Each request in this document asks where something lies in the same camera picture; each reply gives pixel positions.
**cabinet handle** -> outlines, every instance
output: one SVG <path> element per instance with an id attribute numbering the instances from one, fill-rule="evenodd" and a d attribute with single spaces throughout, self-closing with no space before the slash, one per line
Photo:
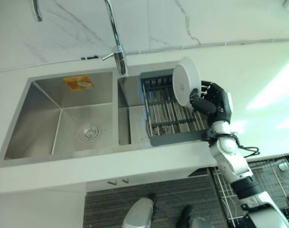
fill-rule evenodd
<path id="1" fill-rule="evenodd" d="M 130 183 L 130 181 L 129 181 L 129 179 L 128 179 L 128 178 L 122 179 L 122 181 L 123 181 L 124 183 L 127 183 L 127 184 L 129 184 L 129 183 Z"/>
<path id="2" fill-rule="evenodd" d="M 107 183 L 108 183 L 108 184 L 111 184 L 111 185 L 117 185 L 117 180 L 115 180 L 115 181 L 108 181 Z"/>

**white countertop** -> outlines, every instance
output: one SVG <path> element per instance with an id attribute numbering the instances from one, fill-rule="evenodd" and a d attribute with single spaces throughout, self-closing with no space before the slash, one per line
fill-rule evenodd
<path id="1" fill-rule="evenodd" d="M 289 62 L 289 42 L 225 46 L 127 56 L 129 75 L 173 68 L 184 56 L 195 60 L 202 80 L 213 81 L 231 92 L 232 125 L 245 146 L 258 146 L 260 157 L 289 153 L 289 91 L 266 107 L 248 108 L 268 83 Z M 115 69 L 112 58 L 35 66 L 0 73 L 0 151 L 10 122 L 30 77 L 98 69 Z M 288 82 L 276 88 L 280 91 Z M 207 143 L 191 142 L 152 149 L 50 161 L 0 168 L 0 193 L 97 181 L 143 173 L 214 165 Z"/>

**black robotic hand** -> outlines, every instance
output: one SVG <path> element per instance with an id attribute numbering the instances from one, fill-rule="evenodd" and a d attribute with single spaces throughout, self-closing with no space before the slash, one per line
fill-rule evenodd
<path id="1" fill-rule="evenodd" d="M 227 93 L 217 84 L 202 81 L 201 97 L 198 90 L 194 89 L 190 94 L 190 103 L 194 110 L 208 116 L 208 125 L 216 121 L 230 123 L 231 108 Z"/>

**faucet handle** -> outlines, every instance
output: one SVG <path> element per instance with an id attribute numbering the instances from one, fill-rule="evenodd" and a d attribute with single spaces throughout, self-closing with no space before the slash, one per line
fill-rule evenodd
<path id="1" fill-rule="evenodd" d="M 106 60 L 106 59 L 112 57 L 114 54 L 115 54 L 114 52 L 111 54 L 108 54 L 107 56 L 103 57 L 102 60 Z"/>

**white plate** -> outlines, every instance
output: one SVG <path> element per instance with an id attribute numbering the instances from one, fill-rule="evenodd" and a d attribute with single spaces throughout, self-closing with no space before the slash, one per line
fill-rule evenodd
<path id="1" fill-rule="evenodd" d="M 190 93 L 197 88 L 198 96 L 200 96 L 202 83 L 198 69 L 189 57 L 184 57 L 174 68 L 172 84 L 178 103 L 181 106 L 192 108 Z"/>

